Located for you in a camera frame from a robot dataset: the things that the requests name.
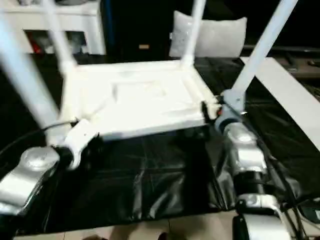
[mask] black tarp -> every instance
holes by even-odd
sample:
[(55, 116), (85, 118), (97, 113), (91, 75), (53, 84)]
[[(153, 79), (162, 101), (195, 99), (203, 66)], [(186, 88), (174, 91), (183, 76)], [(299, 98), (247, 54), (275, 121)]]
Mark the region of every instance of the black tarp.
[[(58, 99), (61, 77), (54, 61), (37, 64)], [(238, 59), (201, 58), (195, 65), (215, 95), (230, 88), (243, 67)], [(3, 101), (0, 109), (6, 119), (16, 120), (1, 125), (7, 134), (16, 125), (21, 133), (35, 127), (34, 123), (31, 126), (30, 117), (29, 121), (19, 120), (26, 114), (19, 104)], [(320, 197), (320, 184), (317, 184), (320, 183), (320, 153), (257, 79), (248, 89), (246, 111), (247, 122), (277, 158), (296, 197), (299, 200)], [(7, 139), (17, 137), (18, 133), (14, 134)], [(14, 167), (23, 149), (32, 144), (33, 141), (21, 143), (1, 157), (2, 176)], [(57, 176), (57, 181), (44, 186), (26, 216), (21, 234), (228, 211), (235, 205), (230, 168), (223, 161), (222, 138), (213, 127), (164, 132), (99, 146), (99, 151), (83, 153), (79, 169), (65, 172)], [(286, 202), (284, 188), (272, 167), (270, 174), (275, 179), (274, 194)]]

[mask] black cable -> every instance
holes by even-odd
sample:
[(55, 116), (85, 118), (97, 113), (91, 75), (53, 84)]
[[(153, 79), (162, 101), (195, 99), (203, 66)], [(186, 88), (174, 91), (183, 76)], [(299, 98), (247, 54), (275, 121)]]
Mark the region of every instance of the black cable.
[(47, 126), (45, 128), (41, 128), (41, 129), (38, 129), (38, 130), (30, 131), (30, 132), (18, 137), (17, 139), (15, 139), (14, 141), (12, 141), (8, 145), (6, 145), (4, 148), (2, 148), (2, 150), (0, 150), (0, 157), (8, 149), (13, 147), (17, 143), (21, 142), (22, 140), (25, 140), (25, 139), (27, 139), (29, 137), (32, 137), (33, 135), (36, 135), (36, 134), (39, 134), (39, 133), (43, 133), (43, 132), (45, 132), (45, 131), (47, 131), (48, 129), (51, 129), (51, 128), (56, 128), (56, 127), (60, 127), (60, 126), (66, 125), (66, 124), (75, 124), (75, 123), (76, 123), (76, 121), (65, 121), (65, 122), (52, 124), (52, 125)]
[(270, 153), (270, 150), (267, 148), (267, 146), (265, 145), (264, 141), (262, 140), (262, 138), (260, 137), (260, 135), (257, 133), (257, 131), (255, 131), (249, 124), (247, 124), (247, 120), (239, 113), (237, 112), (232, 106), (230, 106), (227, 102), (220, 102), (221, 104), (225, 104), (229, 107), (229, 109), (232, 111), (233, 114), (235, 114), (241, 121), (242, 123), (250, 130), (252, 131), (258, 140), (259, 146), (261, 147), (262, 151), (264, 152), (264, 154), (267, 156), (267, 159), (269, 160), (269, 163), (273, 166), (275, 172), (277, 173), (278, 177), (280, 178), (284, 188), (287, 191), (287, 197), (288, 200), (290, 201), (290, 204), (292, 206), (292, 210), (293, 213), (295, 215), (296, 221), (297, 221), (297, 225), (298, 225), (298, 229), (297, 229), (297, 235), (296, 238), (298, 240), (304, 240), (303, 235), (306, 235), (306, 231), (305, 228), (302, 224), (302, 220), (301, 220), (301, 216), (299, 214), (298, 208), (297, 208), (297, 202), (296, 202), (296, 197), (295, 194), (291, 188), (291, 186), (289, 185), (288, 181), (286, 180), (284, 174), (282, 173), (281, 169), (280, 169), (280, 165), (278, 163), (278, 160), (272, 156), (272, 154)]

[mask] tiled floor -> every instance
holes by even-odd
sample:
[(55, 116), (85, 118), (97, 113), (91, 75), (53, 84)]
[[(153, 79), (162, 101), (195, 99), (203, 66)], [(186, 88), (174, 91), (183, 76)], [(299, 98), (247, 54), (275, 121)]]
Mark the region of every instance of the tiled floor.
[[(187, 240), (232, 240), (235, 212), (221, 212), (130, 225), (100, 227), (57, 234), (21, 236), (15, 240), (82, 240), (98, 235), (108, 240), (157, 240), (162, 232), (183, 235)], [(320, 236), (320, 228), (303, 222), (308, 235)]]

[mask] white table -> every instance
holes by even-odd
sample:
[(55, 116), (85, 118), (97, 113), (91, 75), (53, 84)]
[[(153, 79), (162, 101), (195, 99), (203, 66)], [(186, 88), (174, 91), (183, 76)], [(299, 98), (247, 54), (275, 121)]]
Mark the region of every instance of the white table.
[[(25, 30), (48, 30), (40, 5), (22, 6), (17, 0), (1, 0), (6, 18), (11, 24), (22, 49), (33, 53)], [(56, 12), (64, 31), (83, 32), (90, 54), (105, 55), (105, 41), (101, 24), (100, 0), (82, 5), (57, 5)]]

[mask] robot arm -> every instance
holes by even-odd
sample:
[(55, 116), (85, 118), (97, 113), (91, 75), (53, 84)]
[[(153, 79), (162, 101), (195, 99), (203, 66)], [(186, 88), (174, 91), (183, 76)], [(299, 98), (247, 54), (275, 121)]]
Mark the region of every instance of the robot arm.
[(0, 214), (26, 214), (43, 183), (58, 168), (76, 169), (82, 150), (97, 134), (84, 119), (70, 130), (61, 144), (24, 151), (19, 164), (0, 181)]
[(266, 187), (267, 165), (256, 136), (237, 120), (227, 105), (223, 108), (216, 127), (224, 136), (237, 196), (233, 239), (290, 240), (277, 198)]

